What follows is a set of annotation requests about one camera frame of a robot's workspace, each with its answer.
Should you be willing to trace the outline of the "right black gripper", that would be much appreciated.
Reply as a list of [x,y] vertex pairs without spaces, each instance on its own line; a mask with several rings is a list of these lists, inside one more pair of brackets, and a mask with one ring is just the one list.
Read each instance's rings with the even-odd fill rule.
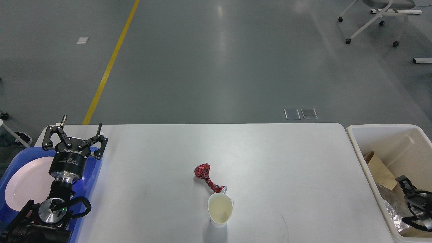
[[432,231],[431,193],[416,193],[416,186],[404,175],[395,180],[402,189],[404,200],[412,213],[412,216],[404,217],[404,223],[420,231]]

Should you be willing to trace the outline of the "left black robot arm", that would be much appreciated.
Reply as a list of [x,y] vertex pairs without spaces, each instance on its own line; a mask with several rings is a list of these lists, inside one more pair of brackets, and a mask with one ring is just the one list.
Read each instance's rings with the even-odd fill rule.
[[74,185],[84,179],[89,159],[100,160],[108,143],[99,124],[89,139],[71,137],[64,131],[67,115],[48,126],[42,150],[54,151],[48,174],[53,177],[48,196],[42,202],[28,200],[1,233],[2,243],[68,243],[76,222],[91,212],[85,193]]

